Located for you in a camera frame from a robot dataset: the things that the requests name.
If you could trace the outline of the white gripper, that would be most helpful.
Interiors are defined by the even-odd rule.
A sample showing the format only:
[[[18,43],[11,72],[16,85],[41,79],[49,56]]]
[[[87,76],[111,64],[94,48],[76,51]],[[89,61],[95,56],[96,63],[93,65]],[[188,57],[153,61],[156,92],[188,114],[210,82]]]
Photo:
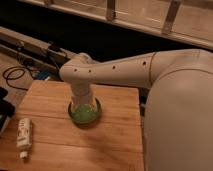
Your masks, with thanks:
[[[94,96],[91,86],[87,83],[71,85],[71,110],[76,111],[80,105],[94,105]]]

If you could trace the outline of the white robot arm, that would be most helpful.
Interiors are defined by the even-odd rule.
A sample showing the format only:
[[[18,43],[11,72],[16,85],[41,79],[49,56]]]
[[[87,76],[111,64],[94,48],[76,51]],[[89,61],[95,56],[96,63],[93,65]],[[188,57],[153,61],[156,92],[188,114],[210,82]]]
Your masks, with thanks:
[[[92,83],[147,88],[145,171],[213,171],[213,52],[160,51],[103,63],[80,53],[60,77],[77,104],[92,100]]]

